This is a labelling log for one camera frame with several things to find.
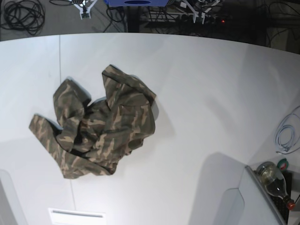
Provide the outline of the camouflage t-shirt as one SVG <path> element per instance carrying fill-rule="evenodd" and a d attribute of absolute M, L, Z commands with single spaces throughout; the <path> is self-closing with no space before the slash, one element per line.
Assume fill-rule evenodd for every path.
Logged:
<path fill-rule="evenodd" d="M 53 95 L 56 123 L 35 114 L 29 129 L 56 161 L 65 179 L 112 175 L 119 161 L 155 132 L 156 94 L 113 65 L 102 72 L 105 98 L 92 102 L 66 79 Z"/>

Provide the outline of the black power strip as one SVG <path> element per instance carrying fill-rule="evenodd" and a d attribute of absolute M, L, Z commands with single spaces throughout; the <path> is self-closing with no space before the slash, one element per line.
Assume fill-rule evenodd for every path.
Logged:
<path fill-rule="evenodd" d="M 187 22 L 191 24 L 225 24 L 227 21 L 230 21 L 233 19 L 232 15 L 229 14 L 219 14 L 219 13 L 213 13 L 213 14 L 205 14 L 204 18 L 201 16 L 197 17 L 195 22 L 193 20 L 192 14 L 182 14 L 179 16 L 179 20 L 181 22 Z"/>

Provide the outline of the blue box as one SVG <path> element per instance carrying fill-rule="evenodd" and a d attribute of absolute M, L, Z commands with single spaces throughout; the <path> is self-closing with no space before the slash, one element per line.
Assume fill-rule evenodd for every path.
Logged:
<path fill-rule="evenodd" d="M 120 7 L 120 6 L 129 6 L 129 7 L 137 7 L 137 6 L 155 6 L 155 7 L 164 7 L 166 6 L 170 0 L 105 0 L 111 7 Z"/>

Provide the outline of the clear plastic bottle red cap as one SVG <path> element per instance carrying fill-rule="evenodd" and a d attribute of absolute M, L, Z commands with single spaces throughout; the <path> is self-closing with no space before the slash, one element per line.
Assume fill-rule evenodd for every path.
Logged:
<path fill-rule="evenodd" d="M 259 165 L 256 174 L 269 195 L 282 199 L 288 210 L 294 209 L 295 201 L 287 193 L 286 180 L 273 162 L 268 161 Z"/>

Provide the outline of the green tape roll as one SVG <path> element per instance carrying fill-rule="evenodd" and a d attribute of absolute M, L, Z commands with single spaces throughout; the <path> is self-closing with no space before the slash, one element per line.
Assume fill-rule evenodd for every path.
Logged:
<path fill-rule="evenodd" d="M 286 171 L 289 167 L 289 162 L 287 161 L 286 158 L 281 159 L 278 164 L 277 164 L 277 168 L 280 169 L 280 171 Z"/>

